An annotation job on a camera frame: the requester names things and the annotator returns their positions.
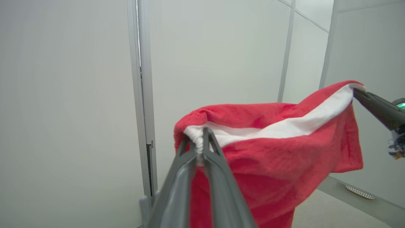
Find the towel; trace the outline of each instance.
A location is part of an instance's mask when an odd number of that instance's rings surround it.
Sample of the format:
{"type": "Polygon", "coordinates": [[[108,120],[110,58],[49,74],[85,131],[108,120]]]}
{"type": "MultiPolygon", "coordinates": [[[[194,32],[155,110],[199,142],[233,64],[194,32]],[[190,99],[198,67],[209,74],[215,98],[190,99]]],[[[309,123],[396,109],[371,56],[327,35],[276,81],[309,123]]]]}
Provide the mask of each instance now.
{"type": "MultiPolygon", "coordinates": [[[[299,104],[197,109],[175,125],[175,148],[186,134],[201,155],[203,128],[211,128],[257,225],[290,228],[294,208],[331,172],[363,167],[352,107],[354,88],[365,91],[359,82],[344,81],[299,104]]],[[[202,168],[192,181],[191,194],[191,227],[211,227],[209,183],[202,168]]]]}

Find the vertical metal strip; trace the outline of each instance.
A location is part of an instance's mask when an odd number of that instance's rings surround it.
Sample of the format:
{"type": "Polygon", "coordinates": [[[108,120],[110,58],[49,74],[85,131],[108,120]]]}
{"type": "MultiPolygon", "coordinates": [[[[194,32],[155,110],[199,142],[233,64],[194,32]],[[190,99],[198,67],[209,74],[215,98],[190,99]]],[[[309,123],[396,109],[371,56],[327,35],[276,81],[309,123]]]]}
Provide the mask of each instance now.
{"type": "Polygon", "coordinates": [[[292,0],[291,11],[290,11],[290,21],[288,24],[288,32],[287,32],[286,50],[284,52],[283,70],[281,72],[280,88],[279,88],[279,94],[277,97],[277,102],[279,102],[279,103],[281,103],[283,101],[284,87],[286,86],[288,59],[290,58],[290,49],[291,49],[292,29],[294,27],[294,14],[295,14],[295,0],[292,0]]]}
{"type": "Polygon", "coordinates": [[[152,64],[150,46],[149,1],[138,0],[139,44],[142,65],[142,94],[146,144],[150,145],[151,190],[158,189],[156,172],[155,120],[153,112],[152,64]]]}
{"type": "Polygon", "coordinates": [[[322,89],[325,87],[326,74],[328,72],[328,67],[329,67],[330,52],[332,50],[333,39],[335,37],[338,9],[339,9],[339,0],[334,0],[333,8],[332,8],[332,17],[330,19],[328,44],[326,45],[324,67],[322,68],[321,79],[319,81],[319,89],[322,89]]]}
{"type": "Polygon", "coordinates": [[[146,196],[151,198],[150,182],[149,182],[149,170],[148,170],[148,158],[147,158],[147,146],[145,135],[145,121],[143,116],[143,99],[142,99],[142,79],[141,79],[141,67],[139,60],[139,48],[138,48],[138,29],[136,23],[136,0],[127,0],[128,8],[128,30],[130,41],[130,53],[131,53],[131,66],[132,66],[132,83],[134,87],[134,99],[136,109],[136,124],[138,128],[138,140],[139,151],[141,156],[141,170],[143,180],[143,192],[146,196]]]}

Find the gray floor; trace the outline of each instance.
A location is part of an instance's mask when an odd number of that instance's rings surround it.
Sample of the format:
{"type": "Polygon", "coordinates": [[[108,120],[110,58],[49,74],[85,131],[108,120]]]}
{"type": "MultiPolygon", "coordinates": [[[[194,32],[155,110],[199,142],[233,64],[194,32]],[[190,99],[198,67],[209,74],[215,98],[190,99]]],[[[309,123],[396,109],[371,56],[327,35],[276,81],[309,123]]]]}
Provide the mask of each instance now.
{"type": "Polygon", "coordinates": [[[292,228],[389,228],[380,220],[330,196],[315,192],[294,214],[292,228]]]}
{"type": "Polygon", "coordinates": [[[381,199],[367,200],[328,177],[296,209],[293,228],[404,228],[405,210],[381,199]]]}

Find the white wall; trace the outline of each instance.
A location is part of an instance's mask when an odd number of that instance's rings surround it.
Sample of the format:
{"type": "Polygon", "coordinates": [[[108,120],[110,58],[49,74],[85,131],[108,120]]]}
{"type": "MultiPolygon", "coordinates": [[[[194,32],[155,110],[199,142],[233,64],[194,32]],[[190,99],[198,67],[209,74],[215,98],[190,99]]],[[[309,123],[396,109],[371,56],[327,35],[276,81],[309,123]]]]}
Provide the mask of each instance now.
{"type": "Polygon", "coordinates": [[[219,103],[276,102],[290,8],[277,0],[151,0],[158,186],[175,155],[175,123],[219,103]]]}
{"type": "Polygon", "coordinates": [[[317,91],[324,65],[333,0],[296,0],[284,103],[299,103],[317,91]]]}
{"type": "Polygon", "coordinates": [[[126,1],[0,2],[0,227],[135,228],[126,1]]]}
{"type": "MultiPolygon", "coordinates": [[[[366,8],[338,14],[325,86],[358,80],[368,91],[394,101],[405,97],[405,2],[368,8],[371,2],[387,1],[342,2],[342,11],[352,4],[366,8]]],[[[354,111],[364,169],[333,176],[405,207],[405,159],[394,160],[387,154],[390,132],[357,101],[354,111]]]]}

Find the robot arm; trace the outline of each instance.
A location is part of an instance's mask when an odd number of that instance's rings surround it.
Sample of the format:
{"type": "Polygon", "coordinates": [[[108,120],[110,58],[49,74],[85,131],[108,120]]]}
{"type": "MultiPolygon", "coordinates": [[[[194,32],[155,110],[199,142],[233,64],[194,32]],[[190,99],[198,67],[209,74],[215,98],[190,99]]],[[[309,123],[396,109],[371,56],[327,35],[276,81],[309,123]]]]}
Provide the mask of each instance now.
{"type": "Polygon", "coordinates": [[[373,93],[354,89],[353,96],[391,131],[395,159],[405,157],[405,98],[389,102],[373,93]]]}

